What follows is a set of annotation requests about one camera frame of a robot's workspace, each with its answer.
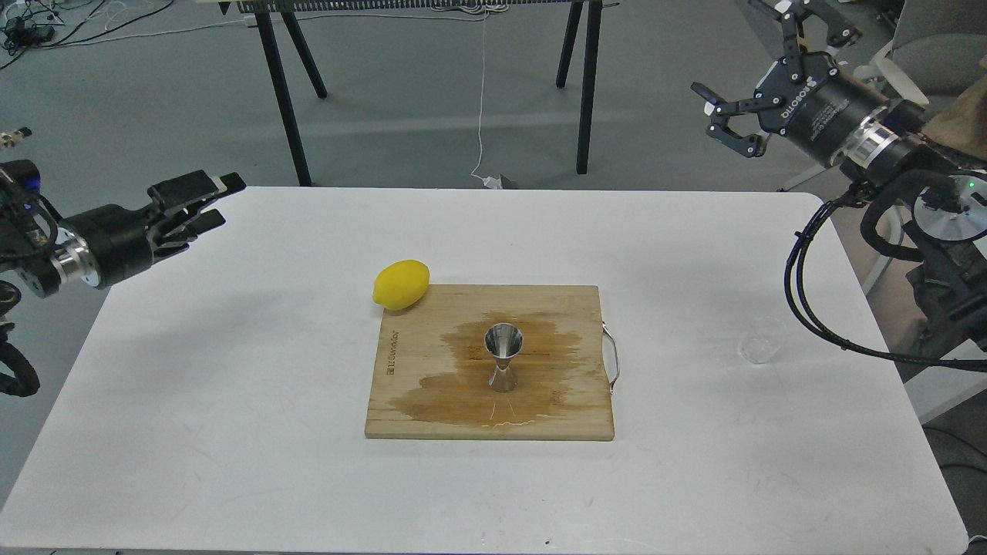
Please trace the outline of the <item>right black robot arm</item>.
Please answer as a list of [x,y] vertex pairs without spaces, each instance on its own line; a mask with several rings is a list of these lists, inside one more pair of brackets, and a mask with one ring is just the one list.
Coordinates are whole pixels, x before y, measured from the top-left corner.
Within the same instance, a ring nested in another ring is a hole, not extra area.
[[818,208],[785,264],[785,298],[812,334],[886,361],[922,368],[984,372],[983,359],[875,351],[839,336],[812,311],[803,270],[821,226],[842,207],[863,207],[861,238],[884,257],[914,262],[916,294],[930,294],[933,313],[985,350],[985,174],[963,169],[920,134],[923,109],[889,99],[843,70],[833,54],[859,31],[825,1],[753,1],[780,27],[780,57],[749,99],[729,101],[702,83],[706,134],[739,155],[762,156],[771,136],[789,140],[822,167],[851,179],[843,196]]

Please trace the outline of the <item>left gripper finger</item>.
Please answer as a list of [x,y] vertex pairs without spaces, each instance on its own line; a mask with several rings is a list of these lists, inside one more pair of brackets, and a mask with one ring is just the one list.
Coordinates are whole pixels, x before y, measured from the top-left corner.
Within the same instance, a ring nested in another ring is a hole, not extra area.
[[188,249],[200,235],[225,225],[226,219],[218,210],[164,218],[154,224],[154,256],[173,257]]
[[205,171],[185,173],[177,178],[162,180],[149,187],[152,204],[164,217],[178,214],[198,214],[214,201],[246,190],[239,173],[209,176]]

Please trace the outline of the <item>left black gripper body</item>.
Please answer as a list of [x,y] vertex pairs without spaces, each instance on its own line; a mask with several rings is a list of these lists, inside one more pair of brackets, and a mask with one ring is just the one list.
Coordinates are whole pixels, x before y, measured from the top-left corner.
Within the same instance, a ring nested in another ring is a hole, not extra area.
[[61,284],[83,281],[106,289],[147,271],[157,262],[150,233],[162,215],[154,203],[141,210],[109,204],[59,221],[56,273]]

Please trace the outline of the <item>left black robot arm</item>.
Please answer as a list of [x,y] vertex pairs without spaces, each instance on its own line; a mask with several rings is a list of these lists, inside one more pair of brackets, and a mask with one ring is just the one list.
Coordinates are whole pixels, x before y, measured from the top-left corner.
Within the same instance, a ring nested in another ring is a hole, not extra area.
[[200,235],[224,224],[216,200],[243,192],[237,173],[186,173],[149,187],[138,210],[116,204],[63,217],[42,194],[35,163],[1,166],[1,267],[14,271],[39,298],[69,282],[106,289],[179,255]]

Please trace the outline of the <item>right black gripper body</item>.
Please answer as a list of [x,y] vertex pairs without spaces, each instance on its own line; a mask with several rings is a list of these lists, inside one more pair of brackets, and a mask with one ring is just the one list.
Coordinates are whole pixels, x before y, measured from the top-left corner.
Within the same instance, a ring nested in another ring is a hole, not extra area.
[[768,136],[782,136],[824,167],[849,159],[861,169],[899,168],[899,134],[885,122],[891,99],[823,52],[805,54],[799,81],[794,74],[776,61],[756,85],[757,156]]

